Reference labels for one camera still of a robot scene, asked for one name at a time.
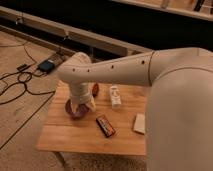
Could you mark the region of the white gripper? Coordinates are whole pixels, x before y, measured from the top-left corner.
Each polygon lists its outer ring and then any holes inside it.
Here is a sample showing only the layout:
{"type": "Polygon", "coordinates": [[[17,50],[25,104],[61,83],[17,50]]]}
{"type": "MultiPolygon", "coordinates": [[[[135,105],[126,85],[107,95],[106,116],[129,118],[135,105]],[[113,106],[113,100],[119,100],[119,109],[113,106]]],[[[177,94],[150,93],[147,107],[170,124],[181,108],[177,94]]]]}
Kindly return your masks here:
{"type": "Polygon", "coordinates": [[[89,108],[90,111],[96,111],[96,105],[95,102],[92,101],[93,97],[88,83],[70,84],[69,90],[70,99],[72,102],[74,102],[70,104],[71,112],[74,115],[76,115],[77,113],[78,104],[87,103],[86,106],[89,108]]]}

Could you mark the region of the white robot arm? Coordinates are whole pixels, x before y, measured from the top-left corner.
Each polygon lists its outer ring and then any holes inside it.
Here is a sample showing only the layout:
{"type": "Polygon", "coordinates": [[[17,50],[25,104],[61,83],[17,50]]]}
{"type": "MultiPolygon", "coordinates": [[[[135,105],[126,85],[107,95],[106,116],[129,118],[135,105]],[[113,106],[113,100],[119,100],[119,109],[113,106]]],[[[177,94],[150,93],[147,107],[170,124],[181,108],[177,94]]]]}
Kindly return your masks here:
{"type": "Polygon", "coordinates": [[[213,171],[213,52],[176,48],[97,63],[78,52],[58,75],[78,104],[92,98],[90,82],[149,86],[147,171],[213,171]]]}

